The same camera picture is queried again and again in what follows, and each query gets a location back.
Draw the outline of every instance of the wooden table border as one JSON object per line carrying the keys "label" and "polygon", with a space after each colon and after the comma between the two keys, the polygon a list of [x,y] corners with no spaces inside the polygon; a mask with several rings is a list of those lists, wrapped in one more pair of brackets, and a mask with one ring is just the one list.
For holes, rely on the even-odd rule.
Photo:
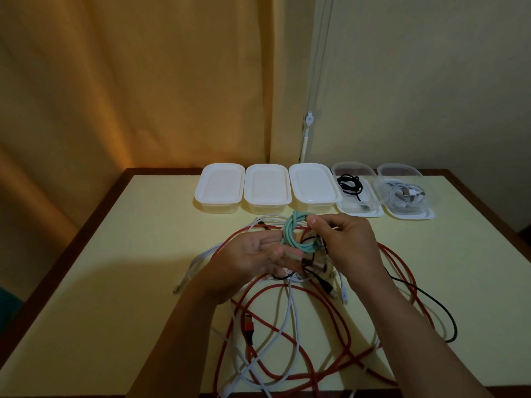
{"label": "wooden table border", "polygon": [[[151,175],[151,176],[196,176],[201,174],[202,168],[162,168],[162,167],[129,167],[124,170],[122,175],[116,180],[116,183],[110,188],[103,200],[99,203],[94,213],[90,215],[81,230],[77,233],[68,247],[59,256],[54,266],[46,274],[44,279],[39,283],[35,291],[31,294],[24,306],[19,310],[15,318],[10,322],[4,332],[0,335],[0,369],[4,366],[9,356],[13,353],[23,336],[26,334],[31,324],[41,310],[44,308],[51,295],[57,289],[64,276],[68,273],[79,254],[83,251],[97,228],[103,222],[113,205],[116,203],[122,192],[133,176]],[[505,222],[503,222],[487,205],[481,201],[461,180],[459,180],[448,169],[422,169],[421,173],[425,176],[444,176],[497,230],[500,232],[528,261],[531,261],[531,247],[525,243],[520,236],[514,232]],[[489,388],[496,397],[523,397],[531,396],[531,386],[501,386]],[[294,394],[293,397],[302,398],[310,397],[311,393],[302,392]],[[341,391],[321,392],[323,398],[337,398],[348,396],[348,393]],[[202,394],[201,396],[211,396],[211,394]],[[234,396],[243,398],[260,397],[261,393],[239,393]],[[398,397],[400,392],[396,389],[372,389],[362,390],[356,394],[356,397]],[[105,396],[106,398],[122,397]]]}

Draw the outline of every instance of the plastic container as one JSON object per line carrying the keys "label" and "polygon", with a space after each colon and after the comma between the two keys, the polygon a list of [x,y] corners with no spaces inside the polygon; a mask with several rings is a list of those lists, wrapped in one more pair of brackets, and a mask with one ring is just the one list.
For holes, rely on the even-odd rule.
{"label": "plastic container", "polygon": [[254,214],[278,214],[291,202],[288,170],[279,164],[254,164],[245,171],[243,196]]}
{"label": "plastic container", "polygon": [[203,169],[194,197],[205,212],[230,214],[242,200],[245,168],[237,163],[213,163]]}
{"label": "plastic container", "polygon": [[384,163],[378,166],[377,171],[381,180],[379,192],[387,194],[385,206],[393,216],[430,219],[428,213],[431,211],[433,191],[417,169],[402,163]]}
{"label": "plastic container", "polygon": [[324,212],[343,199],[343,193],[328,167],[320,163],[297,163],[289,168],[297,210]]}
{"label": "plastic container", "polygon": [[336,181],[343,174],[358,176],[363,187],[357,197],[342,190],[343,200],[336,203],[337,208],[341,212],[354,216],[382,216],[381,205],[387,200],[389,194],[380,193],[383,188],[378,187],[381,179],[374,173],[374,170],[358,162],[339,162],[332,166],[332,175]]}

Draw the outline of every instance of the yellow tabletop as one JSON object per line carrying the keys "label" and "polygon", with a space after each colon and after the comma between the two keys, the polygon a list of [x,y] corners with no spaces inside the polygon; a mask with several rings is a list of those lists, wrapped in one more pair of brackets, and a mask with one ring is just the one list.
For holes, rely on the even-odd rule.
{"label": "yellow tabletop", "polygon": [[[127,392],[175,306],[178,295],[172,289],[190,260],[256,217],[243,208],[229,215],[200,212],[193,205],[198,180],[199,176],[133,177],[0,371],[0,395]],[[484,385],[531,384],[531,264],[444,177],[431,177],[430,182],[439,196],[433,207],[435,219],[373,218],[376,238],[398,253],[417,284],[454,315],[459,336],[450,347]],[[253,306],[276,325],[286,309],[285,294],[279,291],[267,292]],[[303,292],[295,293],[301,344],[320,368],[341,348],[319,304]],[[451,332],[444,312],[427,298],[423,301]],[[374,335],[367,312],[353,292],[348,305],[338,301],[337,307],[347,318],[353,352],[361,352]],[[228,307],[219,306],[213,326],[225,331],[229,319]],[[440,322],[435,322],[442,332]],[[268,335],[256,324],[256,345]],[[202,392],[212,391],[221,344],[212,334]],[[280,339],[265,364],[281,373],[292,348]],[[391,374],[382,350],[372,365]],[[297,370],[306,371],[302,360]],[[319,387],[385,386],[370,376],[360,378],[359,373],[354,366],[347,368],[325,378]],[[220,383],[233,374],[226,355]],[[297,384],[290,381],[282,388]],[[250,390],[240,383],[236,391]]]}

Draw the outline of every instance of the teal chair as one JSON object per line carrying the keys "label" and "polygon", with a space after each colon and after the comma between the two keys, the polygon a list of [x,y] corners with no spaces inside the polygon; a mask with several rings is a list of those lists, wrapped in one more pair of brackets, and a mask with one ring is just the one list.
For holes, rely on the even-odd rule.
{"label": "teal chair", "polygon": [[24,302],[0,287],[0,334]]}

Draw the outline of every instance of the mint green cable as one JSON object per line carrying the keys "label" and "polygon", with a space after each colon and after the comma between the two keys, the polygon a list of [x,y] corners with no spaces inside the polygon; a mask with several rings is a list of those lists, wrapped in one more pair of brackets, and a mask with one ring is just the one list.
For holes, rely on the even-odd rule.
{"label": "mint green cable", "polygon": [[286,220],[286,223],[282,228],[284,237],[282,238],[280,243],[286,243],[288,246],[298,248],[299,250],[302,250],[305,253],[315,253],[316,251],[320,250],[322,246],[317,240],[317,238],[307,243],[299,243],[293,237],[293,232],[297,227],[297,223],[305,221],[308,215],[308,212],[293,211],[293,215]]}

